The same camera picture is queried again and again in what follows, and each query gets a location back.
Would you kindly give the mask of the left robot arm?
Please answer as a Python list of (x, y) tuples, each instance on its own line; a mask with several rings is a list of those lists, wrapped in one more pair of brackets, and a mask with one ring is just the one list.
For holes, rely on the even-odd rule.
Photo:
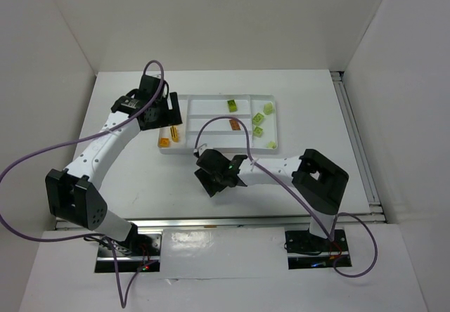
[(115, 101), (100, 137), (63, 170), (52, 169), (46, 175), (50, 213), (110, 238), (127, 254), (140, 254), (152, 245), (152, 239), (110, 211), (99, 189), (115, 160), (138, 134), (181, 123), (177, 94), (165, 80), (143, 74), (137, 89)]

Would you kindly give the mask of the light green lego block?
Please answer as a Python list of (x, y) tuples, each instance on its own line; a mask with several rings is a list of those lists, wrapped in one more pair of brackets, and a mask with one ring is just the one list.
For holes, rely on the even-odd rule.
[(252, 123), (255, 126), (259, 126), (263, 121), (264, 121), (264, 115), (259, 112), (252, 118)]

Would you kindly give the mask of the small orange square lego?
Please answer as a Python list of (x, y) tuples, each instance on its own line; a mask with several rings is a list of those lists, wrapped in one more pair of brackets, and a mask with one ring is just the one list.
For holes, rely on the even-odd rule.
[(171, 140), (169, 138), (162, 137), (158, 141), (159, 148), (168, 148), (171, 145)]

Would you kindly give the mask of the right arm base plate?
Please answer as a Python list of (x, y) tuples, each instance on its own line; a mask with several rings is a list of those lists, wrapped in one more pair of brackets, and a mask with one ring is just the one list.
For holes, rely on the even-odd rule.
[(335, 231), (335, 239), (330, 242), (312, 235), (307, 230), (287, 230), (284, 248), (288, 254), (288, 269), (316, 269), (351, 267), (347, 236), (343, 229)]

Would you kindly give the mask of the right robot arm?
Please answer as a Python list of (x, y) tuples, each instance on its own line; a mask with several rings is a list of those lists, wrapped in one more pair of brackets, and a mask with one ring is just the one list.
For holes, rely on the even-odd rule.
[(275, 185), (288, 191), (311, 216), (309, 232), (334, 240), (335, 225), (349, 174), (314, 149), (301, 156), (253, 158), (221, 152), (202, 145), (194, 150), (195, 175), (211, 197), (226, 188)]

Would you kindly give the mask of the orange lego plate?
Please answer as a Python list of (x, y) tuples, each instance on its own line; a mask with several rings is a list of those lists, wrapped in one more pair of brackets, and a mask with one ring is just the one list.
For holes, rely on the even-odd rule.
[(172, 138), (173, 142), (175, 142), (175, 143), (179, 142), (179, 133), (178, 133), (178, 130), (177, 130), (176, 126), (171, 126), (170, 127), (170, 135), (171, 135), (171, 138)]

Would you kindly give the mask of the light green tall lego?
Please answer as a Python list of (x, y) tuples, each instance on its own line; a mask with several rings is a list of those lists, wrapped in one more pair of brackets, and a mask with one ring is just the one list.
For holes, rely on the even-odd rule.
[(273, 114), (274, 112), (275, 112), (275, 107), (274, 107), (274, 104), (272, 102), (268, 102), (268, 103), (264, 104), (264, 106), (263, 106), (263, 113), (265, 115), (270, 115), (270, 114)]

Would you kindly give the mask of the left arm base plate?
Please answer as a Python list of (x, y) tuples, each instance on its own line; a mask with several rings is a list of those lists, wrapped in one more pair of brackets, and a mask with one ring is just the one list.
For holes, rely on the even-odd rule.
[[(117, 266), (120, 273), (134, 273), (138, 267), (142, 267), (143, 273), (157, 273), (160, 271), (160, 252), (162, 246), (162, 233), (151, 232), (147, 234), (148, 239), (138, 242), (134, 251), (129, 251), (117, 242), (112, 245), (116, 252)], [(105, 238), (84, 238), (97, 247), (95, 273), (114, 273), (115, 265), (113, 251)]]

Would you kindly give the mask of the brown lego plate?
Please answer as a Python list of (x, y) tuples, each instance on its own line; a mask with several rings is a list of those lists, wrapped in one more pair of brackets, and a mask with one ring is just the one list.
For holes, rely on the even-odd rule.
[(229, 120), (229, 124), (230, 124), (231, 129), (233, 131), (240, 131), (240, 125), (239, 125), (239, 123), (236, 120), (230, 119)]

